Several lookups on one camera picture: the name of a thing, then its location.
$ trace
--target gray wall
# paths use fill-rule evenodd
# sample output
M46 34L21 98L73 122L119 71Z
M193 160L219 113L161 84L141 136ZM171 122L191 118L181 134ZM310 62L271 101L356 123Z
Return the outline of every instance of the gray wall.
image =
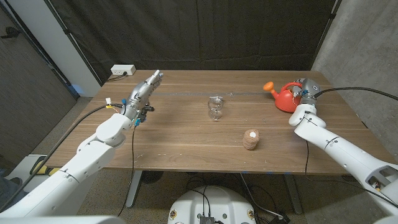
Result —
M312 70L334 87L398 96L398 1L343 0ZM398 102L360 90L340 95L398 161Z
M4 0L0 0L8 9ZM95 96L101 86L43 0L9 1L80 96Z

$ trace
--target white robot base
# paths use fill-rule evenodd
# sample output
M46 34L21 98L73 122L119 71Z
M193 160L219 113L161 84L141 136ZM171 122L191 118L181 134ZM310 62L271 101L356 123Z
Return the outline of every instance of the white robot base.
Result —
M202 186L194 190L203 193L204 189L205 186ZM170 209L168 224L200 223L203 216L203 195L198 192L190 190L174 202ZM206 187L205 195L210 203L210 217L213 217L214 221L221 221L224 224L256 223L253 207L235 191L226 187L209 185ZM208 217L209 206L206 199L204 210L205 217Z

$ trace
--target orange handle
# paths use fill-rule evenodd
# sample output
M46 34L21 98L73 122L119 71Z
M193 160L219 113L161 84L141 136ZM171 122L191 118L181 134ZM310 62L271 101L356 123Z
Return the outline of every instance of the orange handle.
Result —
M288 83L288 84L284 85L284 86L282 87L282 89L280 89L280 92L285 91L285 90L287 89L287 87L292 86L292 85L296 85L296 86L299 86L300 88L302 88L301 83L291 82L291 83Z

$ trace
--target wooden table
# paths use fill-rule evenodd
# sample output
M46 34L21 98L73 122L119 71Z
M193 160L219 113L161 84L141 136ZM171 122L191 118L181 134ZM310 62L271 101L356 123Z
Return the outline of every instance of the wooden table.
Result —
M81 115L105 104L127 98L135 85L152 75L138 70L134 76L106 83ZM163 70L162 84L150 97L154 112L137 127L134 136L136 170L252 172L303 174L307 158L305 141L289 126L291 114L278 110L262 86L273 81L277 91L298 78L311 78L323 89L332 86L319 72L264 71L173 71ZM208 116L209 96L224 98L223 116L214 122ZM373 133L337 92L319 97L317 115L327 129L346 138L378 159L394 162ZM103 109L86 118L67 137L48 161L61 167L75 154L78 145L91 136L114 110ZM258 129L260 141L254 151L243 148L243 134ZM130 169L132 130L107 166ZM310 144L309 174L346 174L323 150Z

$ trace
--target table leg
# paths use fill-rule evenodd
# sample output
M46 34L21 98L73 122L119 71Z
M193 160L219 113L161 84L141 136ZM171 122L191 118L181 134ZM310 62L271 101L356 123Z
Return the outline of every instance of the table leg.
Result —
M301 206L299 192L297 191L296 182L294 181L294 176L290 174L284 174L285 184L287 191L289 192L290 201L292 202L294 213L300 215L303 213L303 208Z
M134 206L134 202L136 201L136 196L141 182L141 175L142 175L142 170L134 171L134 175L132 177L130 184L129 194L127 195L127 200L126 200L127 208L131 208Z

